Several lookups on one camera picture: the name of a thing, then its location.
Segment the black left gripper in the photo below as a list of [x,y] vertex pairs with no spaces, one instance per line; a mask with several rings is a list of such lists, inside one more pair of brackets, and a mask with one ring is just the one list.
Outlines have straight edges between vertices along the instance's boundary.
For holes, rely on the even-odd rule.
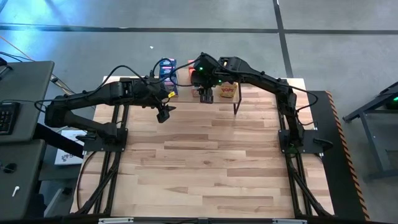
[[170,112],[175,106],[162,105],[162,100],[169,97],[169,92],[163,83],[150,83],[148,85],[139,81],[133,85],[133,105],[143,107],[158,107],[157,120],[164,123],[170,118]]

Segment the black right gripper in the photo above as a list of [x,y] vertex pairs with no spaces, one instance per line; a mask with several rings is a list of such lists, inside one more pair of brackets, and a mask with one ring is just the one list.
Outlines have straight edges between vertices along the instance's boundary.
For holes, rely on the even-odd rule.
[[222,80],[215,73],[220,68],[220,63],[211,55],[202,52],[194,63],[191,74],[191,84],[200,89],[200,103],[213,103],[212,87],[222,84]]

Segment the yellow Corn Pops cereal box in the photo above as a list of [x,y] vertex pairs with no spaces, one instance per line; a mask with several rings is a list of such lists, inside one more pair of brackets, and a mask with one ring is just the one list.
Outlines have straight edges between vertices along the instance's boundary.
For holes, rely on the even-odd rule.
[[220,85],[219,95],[222,98],[234,98],[236,90],[238,89],[238,83],[224,82]]

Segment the black metal bar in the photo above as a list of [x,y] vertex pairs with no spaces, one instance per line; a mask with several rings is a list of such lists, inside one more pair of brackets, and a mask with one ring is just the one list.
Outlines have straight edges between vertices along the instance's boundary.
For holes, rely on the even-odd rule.
[[62,136],[59,133],[56,133],[55,131],[52,131],[50,128],[42,124],[38,123],[36,125],[33,139],[42,139],[47,144],[53,147],[61,149],[81,159],[83,158],[82,145],[78,144],[75,141],[72,141],[71,139],[66,138],[65,136]]

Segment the white printed box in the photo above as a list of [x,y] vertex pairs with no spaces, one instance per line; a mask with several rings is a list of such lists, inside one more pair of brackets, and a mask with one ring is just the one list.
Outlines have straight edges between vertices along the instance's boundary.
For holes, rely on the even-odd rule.
[[[77,140],[77,136],[85,135],[86,131],[82,130],[62,130],[61,135],[80,144],[84,145],[84,142]],[[55,156],[54,164],[56,166],[69,166],[69,165],[78,165],[83,162],[82,158],[69,154],[61,149],[57,150],[57,154]]]

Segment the grey metal leg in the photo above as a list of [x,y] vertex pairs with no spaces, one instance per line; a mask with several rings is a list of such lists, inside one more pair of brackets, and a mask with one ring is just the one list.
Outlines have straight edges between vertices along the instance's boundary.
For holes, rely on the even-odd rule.
[[73,189],[58,189],[44,211],[44,217],[64,216],[70,213],[73,202]]

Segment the grey desk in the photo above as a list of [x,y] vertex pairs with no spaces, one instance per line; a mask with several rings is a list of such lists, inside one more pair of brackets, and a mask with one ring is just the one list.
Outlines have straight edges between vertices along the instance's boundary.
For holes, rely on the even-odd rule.
[[0,134],[0,144],[30,141],[40,111],[34,103],[43,100],[55,63],[53,61],[10,63],[0,80],[0,104],[19,103],[11,134]]
[[[17,170],[11,174],[0,169],[0,222],[44,214],[44,196],[37,190],[44,151],[43,140],[0,145],[0,165],[17,164]],[[12,197],[17,185],[20,189]]]

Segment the black mat with hazard stripe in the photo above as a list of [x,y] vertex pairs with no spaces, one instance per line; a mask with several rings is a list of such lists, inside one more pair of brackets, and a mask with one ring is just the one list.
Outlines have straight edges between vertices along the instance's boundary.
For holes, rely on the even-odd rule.
[[322,159],[335,215],[339,218],[369,221],[364,196],[329,91],[312,91],[318,101],[310,107],[320,138],[333,143]]

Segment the black keyboard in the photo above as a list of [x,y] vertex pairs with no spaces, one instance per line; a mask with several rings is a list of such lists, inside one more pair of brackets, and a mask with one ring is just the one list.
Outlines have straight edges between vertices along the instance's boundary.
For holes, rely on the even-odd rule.
[[0,103],[0,135],[11,135],[18,117],[20,103]]

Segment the black computer mouse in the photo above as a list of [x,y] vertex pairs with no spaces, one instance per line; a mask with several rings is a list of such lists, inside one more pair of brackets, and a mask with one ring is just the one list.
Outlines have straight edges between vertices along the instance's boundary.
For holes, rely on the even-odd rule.
[[9,163],[6,165],[2,164],[2,165],[0,165],[0,169],[6,174],[11,174],[17,170],[17,164],[15,164],[15,163]]

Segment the dark grey metal cart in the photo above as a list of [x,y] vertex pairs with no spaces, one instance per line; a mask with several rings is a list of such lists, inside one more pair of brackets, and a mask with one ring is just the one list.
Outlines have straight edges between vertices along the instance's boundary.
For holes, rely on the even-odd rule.
[[390,153],[398,153],[398,82],[344,116],[343,121],[350,123],[356,118],[361,120],[377,168],[364,180],[398,177],[398,165],[394,165],[389,158]]

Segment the wooden shelf with black frame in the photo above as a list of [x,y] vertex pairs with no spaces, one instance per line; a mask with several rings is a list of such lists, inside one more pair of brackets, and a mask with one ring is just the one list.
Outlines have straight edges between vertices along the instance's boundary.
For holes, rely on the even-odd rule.
[[[177,80],[178,80],[178,96],[172,96],[170,102],[179,102],[179,103],[199,103],[200,97],[194,98],[192,96],[191,89],[198,88],[195,86],[190,86],[191,84],[191,74],[194,70],[189,70],[188,68],[182,68],[175,72]],[[242,96],[241,96],[241,85],[238,84],[238,89],[234,95],[234,98],[222,98],[219,95],[220,85],[214,86],[213,97],[214,103],[227,103],[233,105],[234,114],[238,112],[239,106],[241,104]]]

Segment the silver metal bracket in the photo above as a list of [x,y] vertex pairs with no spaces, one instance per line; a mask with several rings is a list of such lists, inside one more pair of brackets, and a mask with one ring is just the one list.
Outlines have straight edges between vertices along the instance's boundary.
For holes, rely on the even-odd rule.
[[275,218],[272,224],[308,224],[306,220]]
[[100,218],[98,224],[133,224],[134,219],[130,217]]

